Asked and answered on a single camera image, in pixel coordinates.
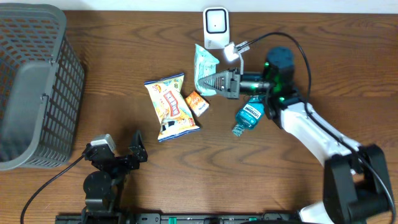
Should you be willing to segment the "mint green wipes packet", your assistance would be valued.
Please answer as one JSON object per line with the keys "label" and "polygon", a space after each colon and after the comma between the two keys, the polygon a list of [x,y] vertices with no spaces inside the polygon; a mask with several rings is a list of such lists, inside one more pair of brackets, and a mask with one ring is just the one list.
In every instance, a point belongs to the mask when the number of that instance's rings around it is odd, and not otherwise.
{"label": "mint green wipes packet", "polygon": [[194,85],[201,96],[216,95],[216,91],[209,90],[199,85],[199,79],[216,73],[216,66],[220,61],[202,46],[195,44],[194,57]]}

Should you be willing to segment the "small orange snack packet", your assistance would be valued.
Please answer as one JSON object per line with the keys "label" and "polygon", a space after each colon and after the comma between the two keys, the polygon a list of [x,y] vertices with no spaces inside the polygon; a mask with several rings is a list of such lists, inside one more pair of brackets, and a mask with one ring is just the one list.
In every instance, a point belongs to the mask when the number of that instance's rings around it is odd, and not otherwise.
{"label": "small orange snack packet", "polygon": [[185,101],[197,117],[201,116],[210,107],[210,104],[196,91],[189,94]]}

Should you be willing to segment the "teal mouthwash bottle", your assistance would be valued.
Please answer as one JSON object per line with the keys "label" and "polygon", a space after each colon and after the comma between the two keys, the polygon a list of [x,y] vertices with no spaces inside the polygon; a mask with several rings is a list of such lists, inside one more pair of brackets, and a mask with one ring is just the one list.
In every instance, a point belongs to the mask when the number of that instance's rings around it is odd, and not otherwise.
{"label": "teal mouthwash bottle", "polygon": [[264,116],[265,96],[252,96],[235,116],[236,125],[232,133],[240,137],[245,130],[254,129]]}

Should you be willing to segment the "yellow snack chip bag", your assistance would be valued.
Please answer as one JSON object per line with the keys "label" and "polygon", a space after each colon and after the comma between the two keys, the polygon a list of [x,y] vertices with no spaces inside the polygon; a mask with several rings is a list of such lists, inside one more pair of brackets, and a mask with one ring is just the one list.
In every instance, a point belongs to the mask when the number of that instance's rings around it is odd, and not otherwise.
{"label": "yellow snack chip bag", "polygon": [[200,130],[181,95],[184,76],[184,73],[179,73],[144,83],[159,119],[159,142]]}

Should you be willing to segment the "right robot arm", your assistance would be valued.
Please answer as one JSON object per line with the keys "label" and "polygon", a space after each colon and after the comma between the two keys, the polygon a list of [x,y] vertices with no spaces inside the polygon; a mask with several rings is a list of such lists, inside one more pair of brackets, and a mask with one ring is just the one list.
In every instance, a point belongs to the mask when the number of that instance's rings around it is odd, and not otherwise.
{"label": "right robot arm", "polygon": [[237,112],[233,134],[254,129],[261,118],[297,138],[323,166],[323,198],[298,213],[305,223],[364,223],[397,213],[383,151],[364,146],[327,123],[294,86],[294,56],[286,47],[268,51],[262,72],[242,67],[217,72],[218,59],[195,49],[195,87],[204,96],[249,97]]}

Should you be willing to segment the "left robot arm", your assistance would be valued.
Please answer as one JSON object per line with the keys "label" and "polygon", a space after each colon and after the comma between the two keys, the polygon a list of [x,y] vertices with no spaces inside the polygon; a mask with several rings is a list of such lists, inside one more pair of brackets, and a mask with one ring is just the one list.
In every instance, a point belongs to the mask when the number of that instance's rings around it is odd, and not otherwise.
{"label": "left robot arm", "polygon": [[114,154],[116,144],[110,134],[95,137],[86,145],[82,156],[97,168],[83,183],[86,207],[82,211],[82,223],[134,223],[129,212],[120,208],[126,177],[132,170],[147,161],[142,135],[137,130],[125,156]]}

